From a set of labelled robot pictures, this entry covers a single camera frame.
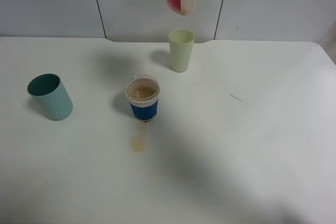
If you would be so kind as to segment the plastic bottle with pink label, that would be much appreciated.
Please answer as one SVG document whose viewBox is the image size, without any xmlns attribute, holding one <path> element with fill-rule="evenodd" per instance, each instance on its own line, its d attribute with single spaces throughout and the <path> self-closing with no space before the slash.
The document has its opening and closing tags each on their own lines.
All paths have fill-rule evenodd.
<svg viewBox="0 0 336 224">
<path fill-rule="evenodd" d="M 188 16 L 195 11 L 197 0 L 166 0 L 166 3 L 174 12 Z"/>
</svg>

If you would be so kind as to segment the clear cup with blue sleeve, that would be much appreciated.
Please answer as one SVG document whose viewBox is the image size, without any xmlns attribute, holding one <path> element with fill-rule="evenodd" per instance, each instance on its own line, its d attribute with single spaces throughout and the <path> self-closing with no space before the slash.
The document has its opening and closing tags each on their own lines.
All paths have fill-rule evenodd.
<svg viewBox="0 0 336 224">
<path fill-rule="evenodd" d="M 159 94 L 159 83 L 149 75 L 135 76 L 125 85 L 133 115 L 142 122 L 151 122 L 156 117 Z"/>
</svg>

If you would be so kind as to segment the pale yellow plastic cup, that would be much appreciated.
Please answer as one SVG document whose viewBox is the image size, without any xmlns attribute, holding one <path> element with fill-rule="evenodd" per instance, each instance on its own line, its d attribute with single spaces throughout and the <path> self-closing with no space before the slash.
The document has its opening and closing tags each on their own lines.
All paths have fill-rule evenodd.
<svg viewBox="0 0 336 224">
<path fill-rule="evenodd" d="M 195 35 L 186 29 L 175 29 L 169 33 L 171 68 L 175 72 L 188 69 Z"/>
</svg>

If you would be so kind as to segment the teal plastic cup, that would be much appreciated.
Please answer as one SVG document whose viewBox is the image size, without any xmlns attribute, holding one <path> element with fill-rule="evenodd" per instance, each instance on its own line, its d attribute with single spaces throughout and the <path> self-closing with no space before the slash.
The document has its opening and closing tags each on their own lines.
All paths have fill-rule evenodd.
<svg viewBox="0 0 336 224">
<path fill-rule="evenodd" d="M 73 111 L 71 98 L 56 74 L 46 73 L 35 77 L 28 84 L 27 92 L 51 120 L 66 119 Z"/>
</svg>

